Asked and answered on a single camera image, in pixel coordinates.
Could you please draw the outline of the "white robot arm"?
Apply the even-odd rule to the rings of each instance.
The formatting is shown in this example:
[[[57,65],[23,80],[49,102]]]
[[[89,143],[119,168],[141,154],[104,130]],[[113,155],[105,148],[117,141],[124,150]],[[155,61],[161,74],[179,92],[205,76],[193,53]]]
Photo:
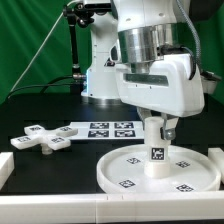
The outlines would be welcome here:
[[[91,24],[92,64],[84,95],[121,100],[162,114],[161,135],[175,137],[180,117],[200,113],[203,94],[220,80],[201,67],[201,50],[177,41],[177,24],[191,24],[191,0],[84,0]]]

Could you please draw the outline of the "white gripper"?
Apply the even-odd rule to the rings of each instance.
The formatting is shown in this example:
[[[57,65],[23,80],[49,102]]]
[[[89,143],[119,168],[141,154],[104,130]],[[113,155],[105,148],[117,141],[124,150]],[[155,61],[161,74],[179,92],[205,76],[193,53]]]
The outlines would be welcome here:
[[[175,139],[178,117],[199,114],[204,107],[200,73],[196,71],[192,79],[189,79],[190,74],[189,54],[165,55],[144,73],[132,73],[125,64],[116,65],[121,101],[138,107],[142,126],[145,126],[145,119],[152,116],[150,110],[162,112],[164,140]]]

